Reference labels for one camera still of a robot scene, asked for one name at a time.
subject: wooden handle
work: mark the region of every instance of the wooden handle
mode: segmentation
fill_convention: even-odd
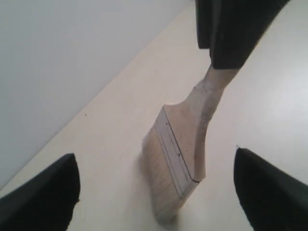
[[[177,105],[164,110],[185,160],[191,178],[200,182],[205,177],[205,134],[225,87],[238,69],[215,70],[210,66],[205,78]]]

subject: paintbrush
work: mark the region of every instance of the paintbrush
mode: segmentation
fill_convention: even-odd
[[[196,1],[198,45],[210,49],[212,64],[185,101],[162,107],[143,141],[143,162],[159,222],[172,220],[205,178],[207,126],[224,89],[287,0],[278,3]]]

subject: white surface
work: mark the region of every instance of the white surface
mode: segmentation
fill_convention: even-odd
[[[179,230],[251,230],[233,185],[237,144],[308,184],[307,9],[306,1],[292,1],[227,87],[208,129],[207,176],[180,211]],[[141,141],[161,106],[182,101],[208,66],[207,52],[196,45],[191,4],[0,196],[74,152],[81,195],[69,230],[163,230],[138,170]]]
[[[187,2],[0,1],[0,189]]]

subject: white wall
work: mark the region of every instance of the white wall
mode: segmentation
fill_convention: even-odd
[[[187,2],[1,1],[0,188]]]

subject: white floor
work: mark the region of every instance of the white floor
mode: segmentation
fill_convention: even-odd
[[[207,177],[180,211],[178,230],[251,230],[233,185],[236,145],[308,184],[307,6],[292,1],[281,12],[226,89],[208,129]],[[0,196],[74,152],[81,195],[70,231],[164,230],[139,172],[141,142],[161,106],[182,101],[209,64],[197,48],[191,3]]]

